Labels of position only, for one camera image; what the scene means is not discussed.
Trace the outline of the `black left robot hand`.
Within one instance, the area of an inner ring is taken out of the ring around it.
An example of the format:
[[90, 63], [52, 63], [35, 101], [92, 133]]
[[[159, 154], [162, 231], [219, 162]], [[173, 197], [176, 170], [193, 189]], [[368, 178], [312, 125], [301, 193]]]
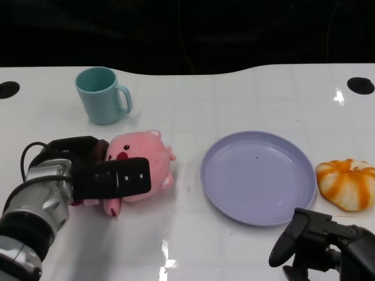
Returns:
[[71, 161], [74, 201], [123, 198], [151, 190], [149, 161], [144, 157], [105, 160], [105, 140], [81, 136], [53, 140], [47, 147]]

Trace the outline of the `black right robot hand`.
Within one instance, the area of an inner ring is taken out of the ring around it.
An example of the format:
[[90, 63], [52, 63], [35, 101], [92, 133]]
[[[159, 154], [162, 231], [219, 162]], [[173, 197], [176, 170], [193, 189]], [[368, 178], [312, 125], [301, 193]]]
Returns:
[[288, 280], [308, 280], [310, 269], [339, 272], [340, 280], [374, 280], [374, 234], [342, 225], [331, 215], [296, 208], [274, 245], [269, 265]]

